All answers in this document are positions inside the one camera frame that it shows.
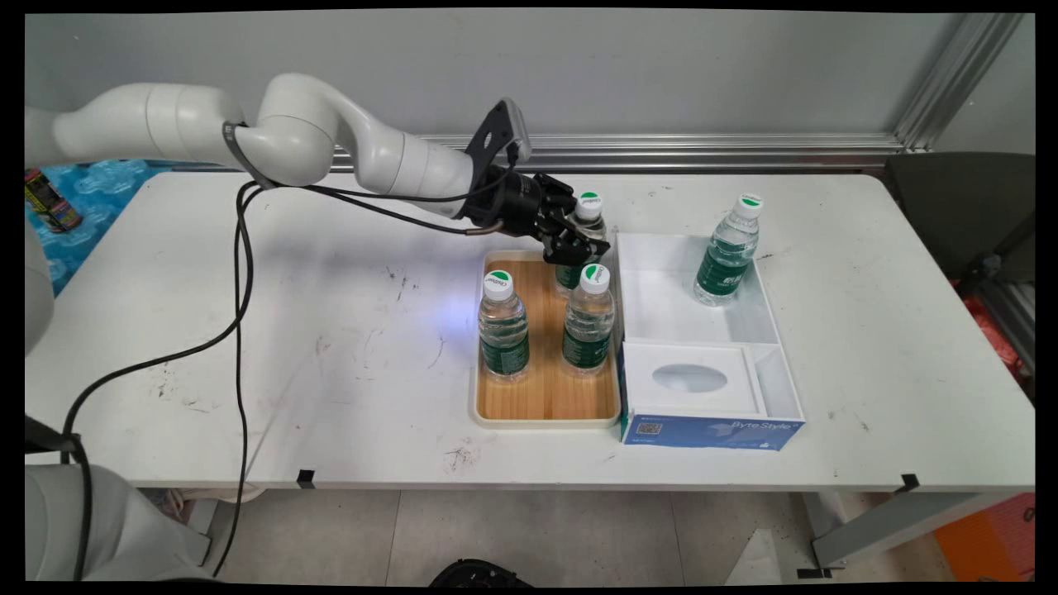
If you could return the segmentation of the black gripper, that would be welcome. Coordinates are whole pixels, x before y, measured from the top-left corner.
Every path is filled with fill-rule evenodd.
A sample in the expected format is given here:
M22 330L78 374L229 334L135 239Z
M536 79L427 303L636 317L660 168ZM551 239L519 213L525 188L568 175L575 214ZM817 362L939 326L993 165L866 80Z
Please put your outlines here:
M530 236L543 245L541 257L555 266L582 266L602 256L612 244L589 237L569 221L549 221L544 213L568 217L574 213L574 190L550 174L507 173L503 167L488 167L477 193L466 198L466 219L473 226L491 227L501 222L500 232Z

